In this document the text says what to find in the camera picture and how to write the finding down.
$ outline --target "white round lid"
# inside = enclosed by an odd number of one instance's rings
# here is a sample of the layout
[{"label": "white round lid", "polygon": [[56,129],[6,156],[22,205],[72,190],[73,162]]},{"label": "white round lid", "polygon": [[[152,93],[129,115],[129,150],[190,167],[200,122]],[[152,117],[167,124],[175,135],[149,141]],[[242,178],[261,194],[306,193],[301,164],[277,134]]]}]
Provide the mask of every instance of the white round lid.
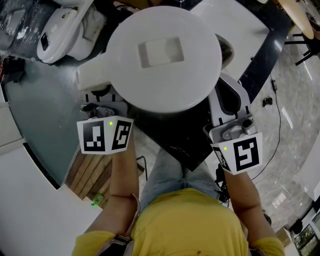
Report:
[{"label": "white round lid", "polygon": [[127,18],[112,34],[106,54],[117,92],[138,108],[158,113],[200,103],[214,89],[222,66],[211,29],[198,16],[170,6]]}]

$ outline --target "wooden floor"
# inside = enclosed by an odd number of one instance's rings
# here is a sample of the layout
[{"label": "wooden floor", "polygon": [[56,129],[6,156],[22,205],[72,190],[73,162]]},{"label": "wooden floor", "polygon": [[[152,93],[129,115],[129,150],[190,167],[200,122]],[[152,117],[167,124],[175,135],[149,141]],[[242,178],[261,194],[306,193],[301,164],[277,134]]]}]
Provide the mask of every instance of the wooden floor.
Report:
[{"label": "wooden floor", "polygon": [[[138,165],[141,175],[144,171]],[[99,206],[103,209],[109,199],[112,171],[112,155],[82,154],[79,152],[72,164],[65,184],[81,199],[93,200],[96,194],[103,195]]]}]

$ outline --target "jeans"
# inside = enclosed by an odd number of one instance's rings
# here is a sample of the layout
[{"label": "jeans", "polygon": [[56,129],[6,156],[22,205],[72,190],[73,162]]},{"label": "jeans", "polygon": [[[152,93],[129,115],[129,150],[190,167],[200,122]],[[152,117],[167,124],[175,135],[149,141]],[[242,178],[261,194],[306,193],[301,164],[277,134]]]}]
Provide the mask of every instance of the jeans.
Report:
[{"label": "jeans", "polygon": [[153,170],[142,190],[141,211],[158,196],[187,188],[198,190],[214,199],[220,196],[220,189],[204,162],[194,171],[183,171],[179,161],[164,149],[160,149]]}]

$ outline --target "black cable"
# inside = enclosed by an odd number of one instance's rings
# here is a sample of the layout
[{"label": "black cable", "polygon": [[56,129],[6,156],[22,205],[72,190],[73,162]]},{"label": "black cable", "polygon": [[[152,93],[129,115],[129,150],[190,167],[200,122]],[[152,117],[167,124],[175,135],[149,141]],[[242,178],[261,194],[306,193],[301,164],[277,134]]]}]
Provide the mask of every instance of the black cable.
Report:
[{"label": "black cable", "polygon": [[266,169],[266,167],[268,166],[268,164],[271,162],[271,160],[274,158],[276,152],[277,152],[277,149],[278,149],[278,146],[280,144],[280,135],[281,135],[281,114],[280,114],[280,109],[279,109],[279,106],[278,106],[278,99],[277,99],[277,86],[275,85],[275,80],[272,79],[272,76],[270,74],[270,77],[271,77],[271,83],[272,83],[272,88],[273,88],[273,91],[274,91],[274,94],[275,94],[275,103],[276,103],[276,107],[278,108],[278,112],[279,112],[279,140],[278,140],[278,144],[276,145],[276,148],[274,150],[274,153],[272,155],[272,157],[270,158],[269,162],[265,165],[265,167],[262,169],[262,171],[259,172],[259,174],[257,176],[255,176],[252,181],[257,178],[260,174],[262,174],[262,172]]},{"label": "black cable", "polygon": [[147,161],[146,158],[142,155],[140,157],[138,157],[136,160],[140,160],[143,159],[144,160],[144,171],[145,171],[145,180],[148,181],[148,173],[147,173]]}]

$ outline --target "black countertop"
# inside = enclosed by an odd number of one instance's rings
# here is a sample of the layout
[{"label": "black countertop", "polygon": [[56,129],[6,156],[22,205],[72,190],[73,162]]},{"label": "black countertop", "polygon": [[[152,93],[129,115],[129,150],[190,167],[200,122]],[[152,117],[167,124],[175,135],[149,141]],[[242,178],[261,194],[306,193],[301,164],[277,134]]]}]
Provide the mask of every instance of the black countertop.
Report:
[{"label": "black countertop", "polygon": [[[272,2],[261,4],[257,0],[237,0],[268,28],[269,33],[239,81],[248,92],[250,102],[258,95],[274,68],[291,27],[290,18]],[[180,7],[190,11],[200,0],[179,3],[164,0],[161,5]],[[131,106],[129,116],[135,125],[193,171],[212,152],[203,127],[211,124],[208,98],[198,105],[173,114],[158,114]]]}]

